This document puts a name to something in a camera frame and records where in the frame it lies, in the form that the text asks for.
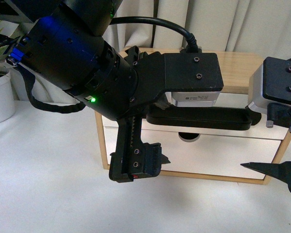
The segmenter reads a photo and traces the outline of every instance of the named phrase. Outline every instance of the drawer front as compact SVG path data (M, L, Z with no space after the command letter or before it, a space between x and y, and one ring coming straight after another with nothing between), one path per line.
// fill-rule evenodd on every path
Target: drawer front
M247 95L221 93L215 106L244 108L247 105L247 99L248 99ZM102 117L102 121L103 121L103 125L106 127L117 127L117 123L115 121L108 120L105 117ZM224 136L235 136L235 137L264 138L264 139L275 139L275 140L284 139L288 129L279 127L279 126L274 126L272 129L268 129L265 127L265 124L266 124L266 115L262 115L262 119L259 122L259 124L252 126L247 131L152 125L144 119L142 122L142 129L155 130L155 131L169 131L169 132L201 133L201 134L224 135Z
M117 128L104 127L110 164L115 152ZM256 139L202 134L191 143L183 142L177 132L142 130L142 141L161 143L162 152L171 164L162 170L200 173L219 176L263 179L264 175L240 166L241 163L271 163L280 140Z

